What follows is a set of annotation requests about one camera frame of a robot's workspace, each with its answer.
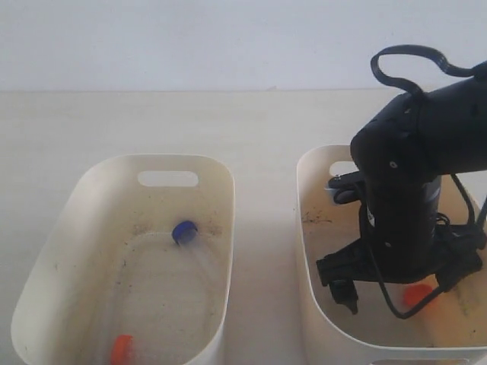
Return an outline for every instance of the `plastic bin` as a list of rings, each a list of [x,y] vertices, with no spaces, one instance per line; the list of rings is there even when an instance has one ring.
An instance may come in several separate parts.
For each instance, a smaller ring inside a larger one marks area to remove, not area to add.
[[[324,190],[332,165],[351,160],[349,146],[333,145],[308,152],[298,164],[296,253],[310,365],[475,363],[487,354],[485,269],[407,320],[389,311],[376,283],[356,282],[359,310],[355,316],[335,304],[329,288],[322,287],[316,260],[359,237],[359,203],[334,205]],[[465,203],[449,176],[443,180],[440,211],[452,223],[466,220]],[[487,249],[480,254],[487,264]],[[425,282],[436,286],[434,277]],[[402,285],[388,288],[396,299],[403,290]]]
[[[208,285],[172,239],[196,223],[224,285]],[[29,365],[109,364],[117,336],[136,365],[224,363],[234,181],[200,156],[129,155],[91,168],[69,198],[14,311]]]

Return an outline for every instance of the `table surface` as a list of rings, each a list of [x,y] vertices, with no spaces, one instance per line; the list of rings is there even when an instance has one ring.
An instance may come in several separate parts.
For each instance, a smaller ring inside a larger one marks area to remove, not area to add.
[[[174,153],[214,157],[235,178],[226,363],[305,364],[296,164],[312,148],[348,144],[394,93],[0,94],[0,363],[22,364],[11,346],[11,315],[81,175],[116,155]],[[487,174],[462,177],[483,199]]]

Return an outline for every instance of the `blue bottle cap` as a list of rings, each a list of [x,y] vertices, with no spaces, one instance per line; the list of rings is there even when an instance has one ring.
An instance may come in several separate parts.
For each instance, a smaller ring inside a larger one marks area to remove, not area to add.
[[[177,243],[181,236],[185,234],[188,230],[198,230],[196,225],[192,221],[184,221],[179,223],[175,228],[173,229],[173,240]]]

